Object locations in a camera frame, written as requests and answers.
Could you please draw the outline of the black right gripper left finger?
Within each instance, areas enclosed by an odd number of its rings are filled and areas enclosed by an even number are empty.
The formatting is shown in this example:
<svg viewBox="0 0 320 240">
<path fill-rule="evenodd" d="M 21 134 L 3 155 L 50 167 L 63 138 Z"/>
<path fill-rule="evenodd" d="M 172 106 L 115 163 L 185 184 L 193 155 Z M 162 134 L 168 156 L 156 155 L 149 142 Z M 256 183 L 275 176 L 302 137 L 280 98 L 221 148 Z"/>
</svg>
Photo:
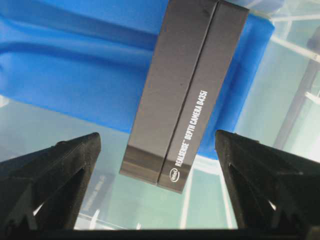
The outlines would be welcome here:
<svg viewBox="0 0 320 240">
<path fill-rule="evenodd" d="M 0 231 L 72 230 L 101 152 L 97 132 L 0 163 Z"/>
</svg>

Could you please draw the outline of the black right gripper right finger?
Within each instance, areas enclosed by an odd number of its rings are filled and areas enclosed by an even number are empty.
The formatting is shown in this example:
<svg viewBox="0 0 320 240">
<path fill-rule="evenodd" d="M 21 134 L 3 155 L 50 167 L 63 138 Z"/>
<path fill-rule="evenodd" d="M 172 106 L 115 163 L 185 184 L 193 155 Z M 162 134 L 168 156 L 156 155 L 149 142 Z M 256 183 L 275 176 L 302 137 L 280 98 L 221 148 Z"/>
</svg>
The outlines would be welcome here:
<svg viewBox="0 0 320 240">
<path fill-rule="evenodd" d="M 218 130 L 215 150 L 240 229 L 320 230 L 320 164 Z"/>
</svg>

